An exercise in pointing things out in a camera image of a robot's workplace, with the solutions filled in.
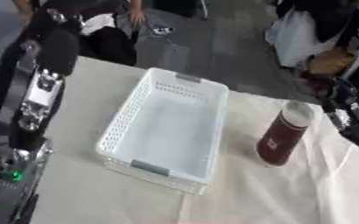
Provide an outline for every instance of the gray basket handle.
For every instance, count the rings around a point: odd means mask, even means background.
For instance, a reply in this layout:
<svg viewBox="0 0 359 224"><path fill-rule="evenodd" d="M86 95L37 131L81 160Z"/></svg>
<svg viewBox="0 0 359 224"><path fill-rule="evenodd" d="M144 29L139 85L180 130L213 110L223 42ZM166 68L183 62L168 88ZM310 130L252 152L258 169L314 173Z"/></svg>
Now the gray basket handle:
<svg viewBox="0 0 359 224"><path fill-rule="evenodd" d="M200 78L190 76L190 75L186 75L186 74L182 74L182 73L177 73L175 75L175 77L177 77L177 79L182 79L182 80L191 81L191 82L195 82L195 83L201 83Z"/></svg>
<svg viewBox="0 0 359 224"><path fill-rule="evenodd" d="M146 172L152 172L155 174L159 174L165 177L168 177L170 175L170 170L166 168L162 168L153 164L147 164L142 161L138 161L136 159L133 159L130 163L131 167L146 171Z"/></svg>

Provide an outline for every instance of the white bag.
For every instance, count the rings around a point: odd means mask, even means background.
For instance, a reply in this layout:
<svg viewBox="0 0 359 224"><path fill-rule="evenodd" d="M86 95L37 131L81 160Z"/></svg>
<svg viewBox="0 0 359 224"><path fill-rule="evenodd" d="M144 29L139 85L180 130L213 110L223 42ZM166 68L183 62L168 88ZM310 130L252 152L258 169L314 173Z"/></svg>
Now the white bag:
<svg viewBox="0 0 359 224"><path fill-rule="evenodd" d="M295 10L289 11L280 23L275 22L266 32L266 38L270 35L274 38L269 37L268 40L273 40L282 67L296 67L310 56L332 49L340 36L320 43L311 16L307 12Z"/></svg>

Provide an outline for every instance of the gray carpet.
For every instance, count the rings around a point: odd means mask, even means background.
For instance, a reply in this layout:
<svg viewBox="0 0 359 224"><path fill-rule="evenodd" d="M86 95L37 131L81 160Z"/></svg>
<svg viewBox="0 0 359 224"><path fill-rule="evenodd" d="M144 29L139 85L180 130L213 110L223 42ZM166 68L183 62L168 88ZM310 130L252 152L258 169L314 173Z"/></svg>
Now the gray carpet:
<svg viewBox="0 0 359 224"><path fill-rule="evenodd" d="M153 11L175 27L168 38L148 38L138 46L138 67L161 67L219 81L231 89L274 98L313 102L291 72L281 69L264 30L275 19L263 0L206 0L209 19Z"/></svg>

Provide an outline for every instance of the chair leg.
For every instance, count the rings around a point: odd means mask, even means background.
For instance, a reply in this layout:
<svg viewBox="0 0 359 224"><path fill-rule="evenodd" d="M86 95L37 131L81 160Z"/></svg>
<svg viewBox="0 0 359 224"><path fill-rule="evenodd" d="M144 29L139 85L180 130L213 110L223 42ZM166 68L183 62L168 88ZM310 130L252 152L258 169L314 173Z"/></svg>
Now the chair leg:
<svg viewBox="0 0 359 224"><path fill-rule="evenodd" d="M205 0L201 0L201 7L202 7L203 14L204 14L203 18L205 20L207 20L208 19L208 8L207 8Z"/></svg>

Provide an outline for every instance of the white tablecloth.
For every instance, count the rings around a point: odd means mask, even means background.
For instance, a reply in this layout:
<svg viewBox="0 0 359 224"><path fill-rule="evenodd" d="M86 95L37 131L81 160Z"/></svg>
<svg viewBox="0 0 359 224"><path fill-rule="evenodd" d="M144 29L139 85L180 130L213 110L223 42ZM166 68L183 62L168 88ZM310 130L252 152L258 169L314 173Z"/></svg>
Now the white tablecloth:
<svg viewBox="0 0 359 224"><path fill-rule="evenodd" d="M56 153L32 223L359 223L359 149L315 105L313 125L289 163L270 167L254 145L285 101L230 92L214 181L201 196L105 169L95 141L143 72L78 60L47 134Z"/></svg>

